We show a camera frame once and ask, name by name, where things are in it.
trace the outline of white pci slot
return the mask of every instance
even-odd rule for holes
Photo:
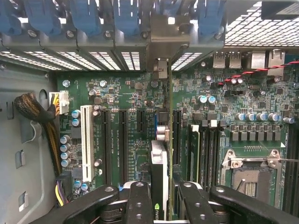
[[[93,154],[93,107],[85,105],[81,110],[81,137],[82,137],[82,169],[83,181],[91,182],[94,178]]]

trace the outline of motherboard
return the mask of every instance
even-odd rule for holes
[[[128,181],[143,180],[150,171],[151,141],[169,141],[170,103],[172,164],[184,181],[198,182],[206,191],[226,185],[282,208],[282,160],[297,110],[298,71],[285,68],[278,79],[240,72],[197,64],[173,73],[170,85],[150,73],[58,74],[58,89],[70,101],[69,113],[60,116],[60,136],[62,166],[72,172],[74,197],[103,184],[121,189]]]

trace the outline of ventilation grille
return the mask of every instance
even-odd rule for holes
[[[110,70],[121,70],[107,52],[89,52]]]
[[[35,60],[29,59],[29,58],[25,58],[25,57],[21,57],[21,56],[12,54],[9,51],[0,51],[0,56],[8,57],[8,58],[11,58],[11,59],[14,59],[14,60],[18,60],[20,62],[29,63],[29,64],[39,66],[39,67],[42,67],[42,68],[46,68],[46,69],[49,69],[49,70],[61,70],[60,68],[41,63],[39,61],[35,61]]]
[[[199,57],[202,53],[184,53],[172,66],[171,70],[179,71],[187,64],[192,62],[195,58]]]
[[[101,70],[98,66],[94,65],[93,63],[89,62],[85,58],[78,55],[76,52],[58,52],[60,55],[76,62],[89,70]]]
[[[262,20],[262,2],[257,2],[228,26],[226,46],[297,47],[299,18],[293,20]]]
[[[54,64],[66,67],[66,68],[71,69],[71,70],[82,70],[81,68],[79,68],[75,65],[72,65],[70,63],[67,63],[67,62],[59,59],[59,58],[55,58],[51,55],[48,55],[47,53],[45,53],[43,51],[34,51],[34,52],[25,51],[25,53],[30,54],[30,55],[35,56],[35,57],[38,57],[38,58],[41,58],[41,59],[46,60],[48,62],[52,62]]]
[[[139,52],[122,52],[121,54],[129,70],[140,70]]]

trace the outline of metal chassis wall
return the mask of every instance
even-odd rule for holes
[[[38,133],[40,125],[34,125],[33,129],[30,121],[13,109],[12,102],[27,92],[34,92],[39,99],[41,90],[49,92],[56,88],[44,71],[0,64],[0,223],[27,224],[53,208],[55,176],[47,139],[44,133]],[[22,166],[16,168],[16,153],[20,151]],[[21,195],[25,203],[19,211]]]

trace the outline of green circuit board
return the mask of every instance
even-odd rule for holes
[[[62,85],[64,80],[70,81],[70,86]],[[103,88],[100,81],[107,84]],[[57,77],[58,89],[68,91],[70,98],[70,112],[80,110],[81,105],[100,105],[102,114],[93,118],[94,133],[94,159],[104,160],[103,144],[104,130],[101,125],[103,110],[109,112],[110,127],[108,136],[111,138],[111,182],[114,186],[122,186],[120,179],[120,144],[121,133],[119,124],[119,113],[126,110],[128,127],[128,179],[133,181],[139,179],[141,166],[149,161],[149,145],[154,136],[154,105],[146,105],[147,101],[155,102],[156,107],[162,107],[164,94],[162,84],[151,87],[151,75],[140,73],[105,73],[105,72],[64,72]],[[96,90],[96,97],[90,97],[88,92]],[[143,132],[138,131],[138,111],[142,111],[146,128]],[[60,116],[60,134],[72,136],[71,127],[73,118],[71,114]],[[71,165],[64,168],[73,170],[82,164],[81,141],[73,139],[71,146]],[[100,166],[95,169],[95,178],[90,186],[91,190],[105,183],[105,171]]]
[[[182,112],[183,117],[182,129],[179,134],[181,138],[179,142],[179,165],[182,177],[184,180],[198,181],[204,188],[206,187],[206,190],[214,184],[222,184],[234,189],[239,187],[241,192],[248,195],[253,192],[254,197],[260,197],[260,200],[281,208],[285,175],[283,162],[280,164],[281,173],[279,174],[277,174],[276,169],[260,168],[259,164],[253,163],[244,164],[243,169],[240,168],[240,170],[228,169],[225,173],[221,173],[221,168],[228,150],[233,150],[236,157],[240,158],[266,158],[272,150],[278,150],[280,158],[286,158],[288,125],[282,120],[283,117],[293,117],[296,111],[294,105],[296,92],[293,89],[293,83],[298,71],[293,68],[285,69],[286,81],[275,84],[267,84],[266,81],[269,78],[264,75],[261,77],[243,77],[243,83],[238,85],[225,84],[220,88],[210,88],[212,82],[223,82],[224,79],[239,73],[240,70],[205,69],[197,65],[184,73],[173,75],[173,107]],[[206,82],[206,76],[211,76],[212,80]],[[260,86],[259,91],[265,91],[265,94],[256,97],[254,95],[256,90],[251,90],[251,85]],[[229,90],[244,92],[240,96],[225,96]],[[214,96],[216,101],[213,104],[209,102],[200,103],[198,101],[199,96]],[[274,113],[278,115],[278,121],[239,121],[235,118],[237,113],[253,113],[255,116],[258,113]],[[201,116],[200,121],[194,118],[195,114]],[[217,122],[225,121],[225,126],[216,132],[204,131],[194,134],[190,130],[192,128],[190,125],[201,124],[201,120],[208,119],[208,116]],[[249,141],[249,133],[253,133],[255,140]],[[261,133],[263,140],[257,139],[259,133]],[[190,153],[190,147],[201,150],[202,155],[198,156],[198,159],[200,158],[198,163],[199,169],[201,169],[199,171],[200,177],[196,177],[195,170],[191,171],[191,175],[188,174],[188,169],[195,164],[196,160],[193,151]],[[254,179],[254,181],[246,181],[244,185],[241,185],[240,178],[241,180],[245,179],[244,175],[247,175],[248,180]],[[265,176],[268,178],[267,181],[262,180],[262,177]],[[264,198],[261,196],[262,191],[267,195]]]

